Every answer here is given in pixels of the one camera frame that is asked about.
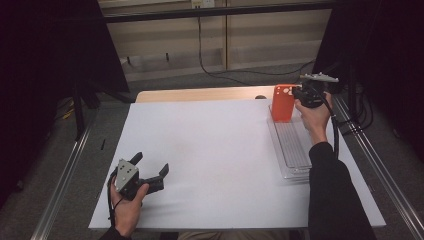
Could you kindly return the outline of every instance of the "person's left hand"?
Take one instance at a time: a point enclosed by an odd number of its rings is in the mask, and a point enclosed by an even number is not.
[[[137,191],[137,195],[132,201],[122,199],[123,196],[116,191],[115,179],[110,184],[110,196],[115,207],[115,228],[123,237],[131,237],[140,218],[140,208],[143,198],[149,190],[149,184],[143,184]]]

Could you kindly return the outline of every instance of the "person's right hand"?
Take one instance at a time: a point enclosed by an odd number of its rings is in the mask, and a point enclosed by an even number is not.
[[[328,104],[333,108],[331,94],[327,92],[325,94]],[[322,104],[317,108],[307,108],[302,106],[299,99],[294,101],[294,105],[302,113],[303,124],[311,135],[313,145],[319,142],[327,142],[326,129],[328,119],[330,119],[330,112],[327,107]]]

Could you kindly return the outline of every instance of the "metal rail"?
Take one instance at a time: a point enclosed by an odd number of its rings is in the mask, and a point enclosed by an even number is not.
[[[63,19],[58,24],[99,24],[99,23],[120,23],[120,22],[138,22],[164,19],[178,18],[196,18],[196,17],[213,17],[213,16],[229,16],[242,14],[257,13],[273,13],[273,12],[295,12],[333,9],[337,7],[358,6],[368,2],[367,0],[328,0],[319,2],[302,2],[302,3],[284,3],[273,5],[256,5],[256,6],[239,6],[239,7],[218,7],[218,8],[201,8],[201,9],[183,9],[162,12],[148,13],[128,13],[128,14],[109,14],[100,18],[75,18]]]
[[[334,98],[334,102],[340,109],[343,118],[349,119],[348,108],[343,99]],[[358,129],[351,122],[349,123],[349,127],[352,131]],[[424,240],[424,224],[422,219],[390,175],[383,161],[371,145],[371,142],[365,136],[365,133],[362,130],[356,131],[354,132],[354,136],[414,238]]]
[[[97,111],[89,116],[89,123],[85,128],[81,138],[75,143],[74,148],[72,149],[65,169],[63,170],[62,175],[59,178],[59,182],[57,183],[56,188],[49,200],[49,203],[47,204],[46,209],[44,209],[43,215],[41,216],[40,221],[38,222],[37,227],[32,234],[31,240],[47,239],[56,215],[59,212],[66,190],[68,189],[69,182],[71,181],[72,175],[74,174],[78,160],[84,149],[85,143],[87,142],[91,128],[94,125],[93,123],[96,119],[96,116]]]

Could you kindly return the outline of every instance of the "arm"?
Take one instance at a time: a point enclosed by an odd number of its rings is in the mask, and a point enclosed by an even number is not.
[[[326,94],[331,105],[331,95]],[[309,152],[309,233],[311,240],[376,239],[343,162],[334,158],[327,142],[326,127],[330,114],[322,105],[309,109],[295,101],[314,146]]]
[[[143,184],[132,201],[123,199],[123,196],[116,191],[115,184],[110,185],[111,200],[115,211],[115,226],[100,238],[101,240],[128,240],[135,230],[140,218],[140,208],[143,198],[149,190],[149,184]]]

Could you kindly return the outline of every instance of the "electrical outlet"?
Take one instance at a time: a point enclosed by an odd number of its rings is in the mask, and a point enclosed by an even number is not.
[[[191,0],[191,7],[196,8],[213,8],[215,7],[215,0]]]
[[[203,7],[204,8],[215,7],[215,0],[203,0]]]
[[[191,8],[197,9],[202,7],[203,0],[191,0]]]

